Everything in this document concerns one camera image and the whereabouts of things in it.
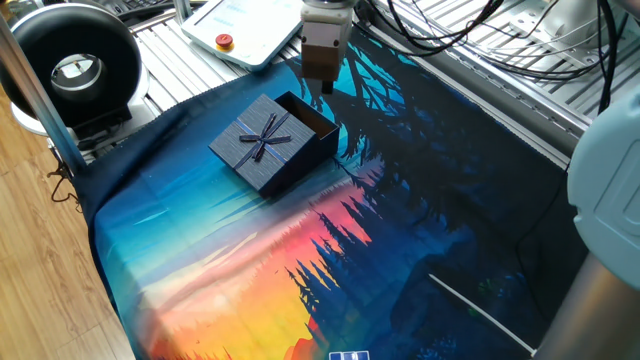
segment dark blue gift box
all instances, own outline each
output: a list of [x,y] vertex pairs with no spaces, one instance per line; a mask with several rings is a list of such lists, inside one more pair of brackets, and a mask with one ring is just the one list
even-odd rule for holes
[[262,197],[281,192],[338,150],[338,127],[291,92],[261,95],[211,150]]

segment printed fabric mat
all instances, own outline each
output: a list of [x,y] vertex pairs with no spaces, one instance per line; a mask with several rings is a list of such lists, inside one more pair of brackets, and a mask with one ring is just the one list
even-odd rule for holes
[[[434,277],[537,347],[586,254],[565,191],[516,249],[562,169],[357,31],[332,95],[300,66],[176,106],[74,180],[136,356],[529,358]],[[340,127],[339,150],[263,200],[208,145],[286,91]]]

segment wooden floor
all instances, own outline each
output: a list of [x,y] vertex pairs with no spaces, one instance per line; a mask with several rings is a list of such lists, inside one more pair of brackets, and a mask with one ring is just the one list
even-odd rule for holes
[[0,359],[133,359],[82,215],[74,201],[50,200],[57,178],[46,174],[57,163],[45,138],[8,105],[0,90]]

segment wire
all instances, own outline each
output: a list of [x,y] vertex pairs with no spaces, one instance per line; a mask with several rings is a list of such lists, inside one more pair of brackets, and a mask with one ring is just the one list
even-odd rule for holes
[[65,197],[64,199],[56,199],[56,193],[58,192],[58,189],[60,189],[60,185],[65,179],[69,179],[69,172],[65,168],[65,166],[66,165],[64,165],[62,162],[58,161],[58,168],[55,171],[52,171],[47,174],[47,178],[50,178],[54,175],[60,176],[60,180],[58,181],[58,183],[56,184],[56,187],[53,189],[53,192],[51,193],[51,201],[60,203],[60,202],[65,202],[69,199],[74,199],[76,201],[76,211],[79,213],[82,213],[82,210],[80,209],[80,200],[78,200],[78,197],[76,195],[72,193],[67,193],[67,197]]
[[486,27],[488,27],[488,28],[491,28],[491,29],[493,29],[493,30],[495,30],[495,31],[497,31],[497,32],[499,32],[499,33],[502,33],[502,34],[504,34],[504,35],[507,35],[507,36],[509,36],[509,37],[511,37],[511,38],[513,38],[513,39],[526,39],[526,38],[528,38],[529,36],[531,36],[531,34],[533,34],[533,33],[538,29],[538,26],[540,26],[540,24],[542,24],[542,20],[544,20],[544,18],[545,18],[545,17],[547,17],[547,15],[549,14],[549,11],[551,11],[551,9],[553,9],[553,7],[554,7],[554,6],[556,6],[556,4],[558,3],[558,1],[560,1],[560,0],[556,0],[556,1],[554,1],[551,5],[547,6],[547,8],[546,8],[546,9],[544,10],[544,12],[542,13],[542,15],[540,15],[540,19],[538,19],[538,22],[533,26],[533,29],[531,29],[531,31],[529,31],[529,32],[528,32],[526,35],[524,35],[524,36],[519,35],[519,34],[515,34],[515,35],[514,35],[514,34],[509,34],[509,33],[507,33],[506,31],[504,31],[504,30],[502,30],[502,29],[498,29],[497,27],[492,26],[492,25],[489,25],[489,24],[480,24],[480,25],[482,25],[482,26],[486,26]]
[[529,289],[529,293],[531,293],[531,299],[533,300],[533,303],[536,305],[536,308],[538,308],[538,312],[540,312],[540,315],[542,315],[542,317],[547,321],[549,321],[549,319],[547,318],[547,316],[542,311],[542,307],[540,306],[540,304],[538,302],[538,299],[535,296],[535,292],[533,291],[533,287],[531,286],[531,282],[529,281],[528,276],[526,274],[526,271],[524,269],[524,264],[522,262],[522,257],[520,256],[520,247],[521,247],[522,243],[524,242],[524,240],[527,237],[529,237],[529,235],[531,235],[533,233],[533,231],[535,231],[538,228],[538,226],[540,226],[540,223],[547,216],[547,214],[549,213],[549,211],[553,207],[553,204],[555,204],[555,202],[558,200],[558,196],[560,196],[560,191],[562,190],[562,187],[563,187],[562,185],[565,183],[565,178],[566,178],[567,173],[569,171],[569,165],[570,164],[571,164],[571,161],[569,161],[567,166],[562,171],[562,174],[560,175],[560,181],[558,182],[558,186],[556,187],[556,191],[554,192],[553,196],[551,197],[551,201],[549,201],[547,206],[545,206],[544,210],[542,210],[540,215],[531,224],[531,226],[527,229],[527,231],[525,231],[522,234],[522,236],[520,236],[518,238],[518,240],[516,240],[516,243],[515,243],[515,246],[514,246],[514,251],[516,253],[516,259],[518,260],[518,265],[520,266],[520,269],[522,270],[522,275],[524,276],[527,288]]
[[[395,25],[392,24],[389,20],[387,20],[386,16],[383,15],[380,11],[380,9],[378,9],[378,7],[373,3],[373,0],[367,0],[369,2],[369,5],[374,9],[374,11],[377,13],[377,15],[380,17],[380,19],[382,19],[382,21],[389,26],[389,28],[391,28],[394,32],[402,35],[404,38],[407,39],[407,41],[409,43],[411,43],[414,47],[420,49],[420,50],[425,50],[425,53],[413,53],[411,55],[414,56],[431,56],[431,55],[435,55],[438,54],[452,46],[454,46],[455,44],[459,43],[461,40],[466,41],[466,37],[467,34],[469,32],[471,32],[474,28],[476,28],[480,23],[484,22],[485,20],[487,20],[493,13],[495,13],[495,11],[498,9],[498,7],[502,4],[503,0],[489,0],[487,2],[487,4],[485,5],[485,7],[482,9],[482,11],[478,14],[478,16],[471,21],[471,25],[465,27],[464,29],[451,33],[451,34],[446,34],[443,36],[430,36],[430,37],[425,37],[425,36],[414,36],[409,34],[408,30],[406,29],[404,23],[402,22],[402,20],[400,19],[400,16],[398,15],[395,5],[394,5],[394,1],[393,0],[387,0],[387,5],[389,7],[389,12],[391,13],[393,20],[395,22]],[[450,39],[449,42],[442,42],[441,44],[438,45],[425,45],[425,44],[420,44],[417,41],[442,41],[444,39]]]
[[600,97],[600,106],[598,114],[603,112],[611,103],[611,85],[616,68],[616,59],[618,55],[618,34],[616,32],[616,22],[613,18],[613,11],[607,0],[598,0],[598,8],[602,10],[604,21],[607,24],[607,32],[609,35],[609,61],[607,64],[607,72],[604,77],[604,87],[602,88],[602,96]]
[[607,71],[604,69],[604,55],[602,54],[602,10],[600,5],[596,4],[598,8],[598,59],[600,59],[600,71],[602,71],[602,77],[607,76]]
[[427,26],[429,26],[431,33],[435,35],[436,34],[435,29],[433,28],[433,26],[431,26],[431,22],[429,22],[429,19],[427,19],[427,15],[425,15],[424,11],[422,11],[418,6],[418,2],[416,0],[411,0],[411,2],[413,3],[413,6],[416,8],[416,10],[418,10],[420,15],[422,15],[422,18],[424,19],[424,22],[427,23]]
[[[394,18],[395,25],[392,24],[386,18],[386,16],[382,14],[380,9],[378,9],[378,7],[373,3],[373,0],[367,0],[367,1],[369,2],[369,5],[377,13],[377,15],[380,17],[380,19],[382,19],[382,21],[389,28],[391,28],[397,34],[402,35],[414,47],[416,47],[416,48],[418,48],[420,50],[426,50],[426,52],[399,50],[395,46],[392,46],[392,45],[386,43],[385,41],[380,40],[376,35],[371,34],[367,29],[365,29],[360,24],[354,23],[355,26],[358,27],[360,30],[362,30],[363,33],[366,36],[370,37],[371,39],[374,39],[374,40],[378,41],[382,46],[385,46],[385,47],[393,50],[394,52],[396,52],[398,54],[402,54],[402,55],[406,55],[406,56],[417,56],[417,57],[432,56],[432,55],[438,54],[438,53],[440,53],[440,52],[452,47],[454,44],[458,43],[462,38],[466,37],[469,32],[471,32],[473,29],[475,29],[477,26],[479,26],[482,22],[486,21],[491,15],[493,15],[496,12],[496,10],[498,9],[498,7],[502,4],[502,0],[489,0],[487,2],[487,4],[485,5],[485,7],[482,9],[482,11],[477,15],[477,17],[474,20],[471,21],[471,25],[465,27],[465,29],[463,29],[461,31],[457,31],[457,32],[454,32],[454,33],[451,33],[451,34],[447,35],[448,37],[455,36],[450,42],[441,44],[439,46],[426,46],[426,45],[418,43],[417,41],[427,40],[427,39],[429,39],[429,40],[443,39],[443,38],[446,38],[447,36],[438,36],[438,37],[412,36],[411,34],[409,34],[409,32],[405,28],[402,20],[400,19],[400,16],[398,15],[398,13],[397,13],[394,5],[393,5],[393,0],[387,0],[387,3],[389,5],[389,11],[391,12],[391,15]],[[545,11],[541,15],[540,19],[538,20],[538,23],[540,23],[544,19],[544,17],[548,14],[548,12],[549,11]],[[428,20],[426,15],[423,16],[423,19],[426,19],[427,24],[430,26],[430,21]],[[567,80],[572,80],[572,79],[575,79],[577,77],[580,77],[580,76],[588,73],[589,71],[591,71],[594,68],[594,66],[598,65],[596,63],[596,64],[593,64],[593,65],[590,65],[590,66],[586,66],[586,67],[579,68],[579,69],[574,69],[574,70],[548,72],[548,71],[539,71],[539,70],[526,69],[526,68],[522,68],[522,67],[518,67],[518,66],[515,66],[515,65],[508,64],[507,62],[501,61],[499,59],[494,59],[494,58],[492,58],[490,56],[486,56],[486,55],[482,55],[482,54],[479,54],[479,55],[482,56],[483,59],[487,60],[493,66],[495,66],[497,68],[500,68],[502,70],[505,70],[505,71],[508,71],[508,72],[511,72],[511,73],[515,73],[515,74],[518,74],[518,75],[521,75],[521,76],[527,76],[527,77],[534,78],[534,79],[548,80],[548,81],[567,81]]]
[[440,286],[445,288],[447,291],[449,291],[450,293],[455,295],[458,299],[464,301],[467,305],[471,306],[471,308],[473,308],[475,311],[477,311],[480,315],[484,316],[485,319],[487,319],[491,323],[493,323],[493,325],[495,325],[498,329],[502,330],[502,332],[504,332],[507,336],[509,336],[513,341],[517,342],[520,346],[522,346],[525,350],[527,350],[531,354],[531,357],[533,357],[533,355],[535,355],[535,353],[536,353],[535,349],[533,349],[531,346],[529,346],[527,343],[525,343],[516,334],[511,332],[511,330],[507,329],[506,326],[502,325],[493,316],[489,315],[486,311],[482,310],[482,308],[480,308],[478,305],[474,304],[471,300],[469,300],[466,297],[464,297],[464,295],[462,295],[459,292],[455,291],[451,286],[445,284],[444,281],[438,279],[435,275],[429,274],[429,277],[431,277],[431,279],[433,279],[435,282],[437,282]]
[[548,44],[553,44],[555,42],[558,42],[566,37],[571,36],[573,33],[582,30],[582,28],[584,28],[585,26],[589,26],[591,25],[591,22],[585,23],[583,25],[578,26],[577,28],[569,31],[568,33],[558,36],[556,38],[553,38],[549,41],[545,41],[545,42],[537,42],[535,44],[531,44],[531,45],[524,45],[524,46],[518,46],[518,47],[510,47],[510,48],[506,48],[506,47],[487,47],[487,46],[482,46],[482,45],[475,45],[476,47],[480,47],[480,48],[484,48],[487,49],[489,51],[495,51],[495,50],[522,50],[522,49],[528,49],[528,48],[532,48],[532,47],[540,47],[543,45],[548,45]]
[[500,52],[496,52],[496,51],[492,51],[492,52],[490,52],[490,53],[488,53],[488,54],[485,54],[485,55],[489,56],[489,55],[496,54],[496,55],[502,55],[502,56],[512,57],[512,58],[513,58],[513,57],[516,57],[516,58],[545,57],[545,56],[557,55],[557,54],[561,54],[561,53],[567,52],[567,51],[569,51],[570,49],[573,49],[573,48],[575,48],[575,47],[577,47],[577,46],[580,46],[580,45],[582,45],[582,44],[584,44],[584,43],[589,42],[591,39],[593,39],[594,37],[596,37],[596,35],[598,35],[598,33],[594,33],[593,35],[589,36],[588,38],[586,38],[586,39],[584,39],[584,40],[580,41],[579,43],[574,44],[573,46],[568,47],[568,48],[566,48],[566,49],[556,50],[556,51],[552,51],[552,52],[548,52],[548,53],[543,53],[543,54],[538,54],[538,55],[517,55],[517,54],[506,54],[506,53],[500,53]]

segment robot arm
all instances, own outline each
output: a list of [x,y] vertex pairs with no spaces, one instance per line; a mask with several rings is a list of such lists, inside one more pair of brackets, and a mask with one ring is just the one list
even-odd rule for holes
[[302,76],[322,81],[330,94],[351,36],[358,0],[304,0],[302,6]]

